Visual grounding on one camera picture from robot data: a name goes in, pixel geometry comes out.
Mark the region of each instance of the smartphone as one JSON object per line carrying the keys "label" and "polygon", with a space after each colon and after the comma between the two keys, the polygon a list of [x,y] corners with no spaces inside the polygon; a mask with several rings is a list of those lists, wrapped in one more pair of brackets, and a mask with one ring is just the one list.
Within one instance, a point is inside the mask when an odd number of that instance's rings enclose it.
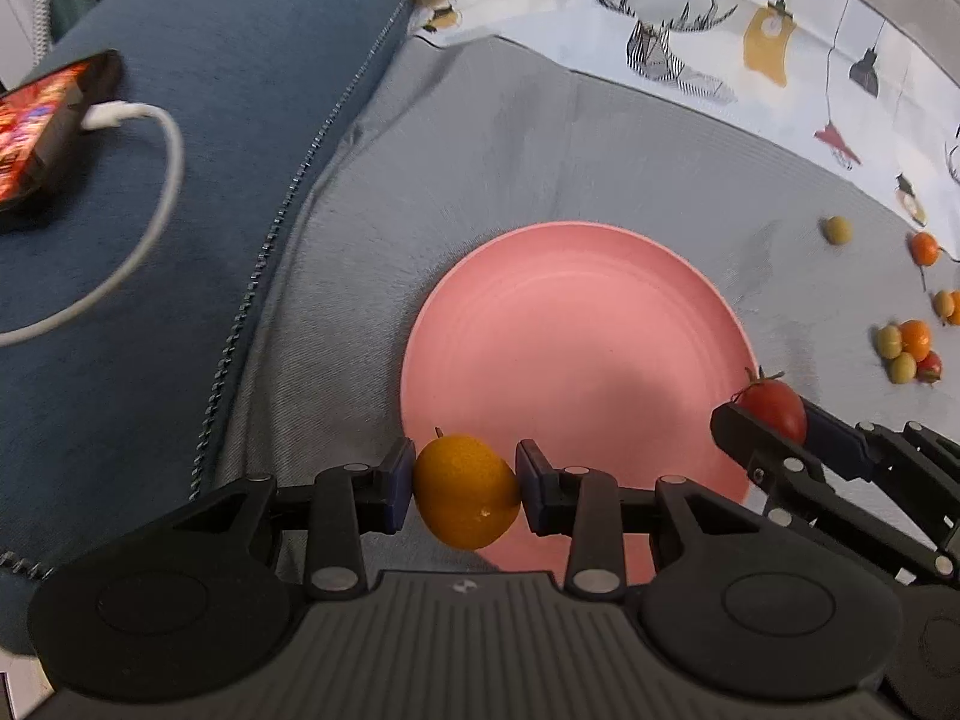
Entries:
{"label": "smartphone", "polygon": [[122,73],[120,55],[108,50],[0,97],[0,215],[29,215],[46,205],[86,110],[109,98]]}

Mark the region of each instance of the gray fabric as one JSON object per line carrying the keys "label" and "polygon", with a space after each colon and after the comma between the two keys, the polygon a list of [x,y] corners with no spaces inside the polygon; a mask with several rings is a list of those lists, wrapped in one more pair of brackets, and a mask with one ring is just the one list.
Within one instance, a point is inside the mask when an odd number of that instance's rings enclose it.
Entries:
{"label": "gray fabric", "polygon": [[[833,214],[853,221],[846,247],[818,231]],[[960,330],[934,328],[947,370],[936,388],[889,384],[872,351],[872,326],[933,319],[892,213],[777,146],[505,41],[414,41],[301,211],[218,481],[269,469],[305,483],[376,458],[400,433],[400,362],[429,290],[480,242],[560,218],[637,230],[683,255],[731,303],[767,370],[786,370],[840,418],[957,434]],[[960,277],[944,263],[928,283]],[[917,533],[875,488],[841,490]],[[419,520],[367,546],[371,570],[476,561],[440,548]]]}

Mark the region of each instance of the orange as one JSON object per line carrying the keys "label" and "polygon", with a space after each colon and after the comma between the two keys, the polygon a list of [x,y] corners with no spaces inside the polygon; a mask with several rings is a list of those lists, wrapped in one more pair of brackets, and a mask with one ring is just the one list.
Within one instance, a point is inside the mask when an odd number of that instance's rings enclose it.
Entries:
{"label": "orange", "polygon": [[481,440],[443,436],[416,458],[414,498],[440,541],[456,549],[480,549],[503,536],[517,518],[520,484]]}
{"label": "orange", "polygon": [[910,254],[919,266],[933,265],[940,256],[940,245],[929,233],[917,233],[910,239]]}
{"label": "orange", "polygon": [[930,328],[920,319],[910,319],[901,324],[901,336],[904,337],[904,350],[910,352],[917,362],[930,353]]}

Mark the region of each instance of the deer antler print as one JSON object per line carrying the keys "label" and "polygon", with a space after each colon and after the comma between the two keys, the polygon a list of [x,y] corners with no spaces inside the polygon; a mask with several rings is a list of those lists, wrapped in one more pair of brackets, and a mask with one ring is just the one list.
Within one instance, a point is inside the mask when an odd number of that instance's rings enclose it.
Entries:
{"label": "deer antler print", "polygon": [[716,0],[710,0],[709,10],[691,21],[688,1],[679,18],[664,20],[657,26],[637,17],[634,9],[630,8],[629,1],[597,0],[598,4],[608,10],[637,19],[637,25],[627,40],[626,46],[627,65],[631,70],[645,79],[678,89],[685,95],[713,100],[714,103],[721,104],[736,100],[733,90],[727,84],[686,66],[670,50],[671,31],[704,32],[712,29],[730,18],[736,10],[736,5],[718,18]]}

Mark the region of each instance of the tomato stem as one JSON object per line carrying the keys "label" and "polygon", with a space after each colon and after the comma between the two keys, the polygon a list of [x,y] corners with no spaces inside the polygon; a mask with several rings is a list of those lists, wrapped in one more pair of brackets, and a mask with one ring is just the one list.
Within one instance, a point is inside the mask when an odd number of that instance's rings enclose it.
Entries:
{"label": "tomato stem", "polygon": [[749,367],[745,367],[744,370],[747,371],[747,378],[750,380],[750,384],[747,384],[747,386],[744,386],[744,388],[741,389],[740,391],[735,392],[733,394],[733,397],[731,397],[730,399],[731,403],[736,403],[736,401],[740,399],[740,396],[744,394],[744,392],[746,392],[748,389],[750,389],[751,386],[760,384],[760,382],[771,382],[771,381],[774,381],[775,379],[781,379],[784,376],[784,372],[785,372],[781,370],[779,373],[775,373],[773,376],[767,376],[763,372],[763,365],[760,365],[759,367],[757,367],[757,372],[753,372],[752,370],[750,370]]}

